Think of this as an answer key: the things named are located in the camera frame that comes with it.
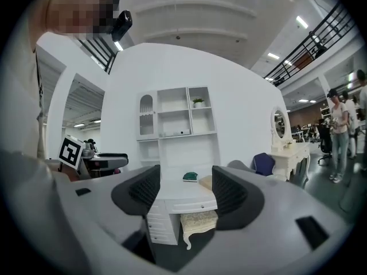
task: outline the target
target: upholstered stool seat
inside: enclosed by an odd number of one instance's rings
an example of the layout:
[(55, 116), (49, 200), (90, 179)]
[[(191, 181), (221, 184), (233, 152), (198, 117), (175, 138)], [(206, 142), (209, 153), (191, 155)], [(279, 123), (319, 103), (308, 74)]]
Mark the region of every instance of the upholstered stool seat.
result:
[(205, 211), (198, 213), (181, 214), (181, 224), (183, 229), (183, 241), (188, 245), (187, 249), (191, 249), (189, 236), (194, 233), (203, 233), (216, 227), (218, 220), (217, 213), (213, 211)]

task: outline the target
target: floor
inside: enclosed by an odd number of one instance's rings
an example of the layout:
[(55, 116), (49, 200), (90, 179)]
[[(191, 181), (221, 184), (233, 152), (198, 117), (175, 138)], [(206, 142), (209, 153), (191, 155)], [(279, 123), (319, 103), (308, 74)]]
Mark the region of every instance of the floor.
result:
[[(360, 172), (364, 146), (364, 135), (358, 138), (357, 158), (348, 159), (345, 177), (342, 182), (335, 184), (329, 180), (333, 164), (324, 161), (318, 164), (323, 156), (319, 143), (310, 144), (311, 161), (309, 181), (305, 190), (340, 215), (347, 223), (353, 223), (358, 218), (367, 197), (367, 174)], [(210, 241), (214, 230), (190, 236), (191, 250), (186, 250), (180, 230), (177, 246), (153, 244), (157, 265), (173, 272), (179, 271)]]

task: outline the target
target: green object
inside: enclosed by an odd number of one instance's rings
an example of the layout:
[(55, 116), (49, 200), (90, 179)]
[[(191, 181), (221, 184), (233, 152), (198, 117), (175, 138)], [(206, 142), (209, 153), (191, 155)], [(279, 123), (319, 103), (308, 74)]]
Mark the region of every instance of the green object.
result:
[(190, 181), (190, 182), (197, 182), (196, 176), (197, 176), (197, 173), (188, 172), (183, 176), (182, 180), (183, 181)]
[(204, 102), (204, 100), (203, 99), (194, 99), (193, 102), (194, 102), (194, 104), (195, 103), (202, 103), (202, 102)]

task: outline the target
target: oval mirror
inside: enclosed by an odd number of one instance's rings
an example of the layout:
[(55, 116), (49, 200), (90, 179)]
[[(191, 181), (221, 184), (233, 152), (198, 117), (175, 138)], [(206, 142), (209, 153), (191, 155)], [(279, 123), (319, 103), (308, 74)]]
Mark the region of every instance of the oval mirror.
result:
[(284, 136), (285, 125), (283, 114), (280, 110), (277, 110), (274, 114), (274, 124), (276, 132), (278, 133), (279, 137), (282, 138)]

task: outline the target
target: arched cabinet door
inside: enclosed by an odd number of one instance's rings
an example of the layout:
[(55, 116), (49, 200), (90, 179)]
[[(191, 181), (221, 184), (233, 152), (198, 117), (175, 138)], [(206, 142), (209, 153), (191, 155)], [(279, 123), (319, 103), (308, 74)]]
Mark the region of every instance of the arched cabinet door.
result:
[(138, 94), (137, 98), (138, 123), (136, 125), (137, 140), (151, 140), (158, 138), (157, 92)]

